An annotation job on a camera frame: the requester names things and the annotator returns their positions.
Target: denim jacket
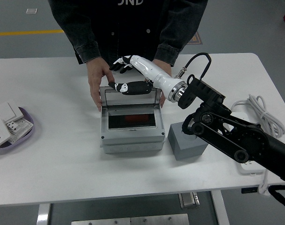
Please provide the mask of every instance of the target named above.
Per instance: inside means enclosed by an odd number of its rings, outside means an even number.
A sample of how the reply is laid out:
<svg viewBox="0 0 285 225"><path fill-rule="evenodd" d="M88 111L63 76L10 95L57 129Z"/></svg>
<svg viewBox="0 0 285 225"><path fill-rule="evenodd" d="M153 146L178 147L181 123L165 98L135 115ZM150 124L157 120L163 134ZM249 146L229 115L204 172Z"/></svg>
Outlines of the denim jacket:
<svg viewBox="0 0 285 225"><path fill-rule="evenodd" d="M79 63L136 54L174 65L208 0L48 0Z"/></svg>

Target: gray floor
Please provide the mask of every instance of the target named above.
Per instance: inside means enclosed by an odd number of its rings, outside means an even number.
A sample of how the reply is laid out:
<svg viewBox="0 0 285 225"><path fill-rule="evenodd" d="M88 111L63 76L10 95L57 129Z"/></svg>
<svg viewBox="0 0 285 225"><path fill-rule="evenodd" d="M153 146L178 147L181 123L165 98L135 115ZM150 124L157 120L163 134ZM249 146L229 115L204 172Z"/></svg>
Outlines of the gray floor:
<svg viewBox="0 0 285 225"><path fill-rule="evenodd" d="M38 8L38 13L26 15L27 8ZM203 44L188 45L182 53L255 53L285 101L284 14L285 0L209 1L199 27ZM47 1L0 0L0 32L59 28ZM61 56L74 57L64 34L0 37L0 58ZM273 198L242 195L240 190L224 190L222 194L231 225L285 225L285 207ZM216 224L210 196L201 193L200 198L202 208L186 212L192 216L191 224ZM175 195L54 204L52 211L51 224L69 224L71 215L78 220L138 216L137 212L144 216L182 213ZM37 205L0 207L0 225L33 225L37 213Z"/></svg>

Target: metal plate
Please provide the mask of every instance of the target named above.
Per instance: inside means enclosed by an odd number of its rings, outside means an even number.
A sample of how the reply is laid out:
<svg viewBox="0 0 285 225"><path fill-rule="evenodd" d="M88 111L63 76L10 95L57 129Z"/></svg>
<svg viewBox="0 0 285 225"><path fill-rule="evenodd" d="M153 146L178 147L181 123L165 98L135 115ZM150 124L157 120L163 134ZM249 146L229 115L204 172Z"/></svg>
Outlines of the metal plate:
<svg viewBox="0 0 285 225"><path fill-rule="evenodd" d="M71 225L131 225L131 218L74 221Z"/></svg>
<svg viewBox="0 0 285 225"><path fill-rule="evenodd" d="M26 10L26 14L36 14L37 13L37 8L28 8Z"/></svg>
<svg viewBox="0 0 285 225"><path fill-rule="evenodd" d="M131 225L189 225L187 214L134 217Z"/></svg>
<svg viewBox="0 0 285 225"><path fill-rule="evenodd" d="M74 221L71 225L189 225L187 214Z"/></svg>
<svg viewBox="0 0 285 225"><path fill-rule="evenodd" d="M188 192L179 194L182 209L196 208L200 206L198 195L196 192Z"/></svg>

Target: yellow floor line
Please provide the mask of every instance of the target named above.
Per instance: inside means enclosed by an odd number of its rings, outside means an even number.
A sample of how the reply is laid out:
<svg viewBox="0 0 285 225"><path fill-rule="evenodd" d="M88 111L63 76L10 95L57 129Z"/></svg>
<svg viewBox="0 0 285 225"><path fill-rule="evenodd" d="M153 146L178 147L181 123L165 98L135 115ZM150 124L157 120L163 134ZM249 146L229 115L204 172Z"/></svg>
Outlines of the yellow floor line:
<svg viewBox="0 0 285 225"><path fill-rule="evenodd" d="M30 30L30 31L0 32L0 36L27 35L27 34L56 34L56 33L64 33L64 31L63 30Z"/></svg>

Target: power strip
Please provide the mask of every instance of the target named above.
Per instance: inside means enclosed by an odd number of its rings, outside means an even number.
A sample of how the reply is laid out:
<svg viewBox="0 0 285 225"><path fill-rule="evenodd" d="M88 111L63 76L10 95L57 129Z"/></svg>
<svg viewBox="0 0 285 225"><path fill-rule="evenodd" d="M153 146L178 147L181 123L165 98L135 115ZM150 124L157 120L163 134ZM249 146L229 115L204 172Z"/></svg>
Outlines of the power strip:
<svg viewBox="0 0 285 225"><path fill-rule="evenodd" d="M244 112L232 112L231 115L248 122L250 121L247 114ZM240 173L250 174L251 176L255 176L256 174L262 173L266 170L262 165L255 161L247 161L246 163L236 162L236 166Z"/></svg>
<svg viewBox="0 0 285 225"><path fill-rule="evenodd" d="M9 129L9 132L11 133L11 138L8 140L8 142L11 144L14 144L20 138L23 138L29 131L32 130L34 126L31 122L27 121L24 118L16 120L14 124L17 125L16 127L18 127L18 131Z"/></svg>

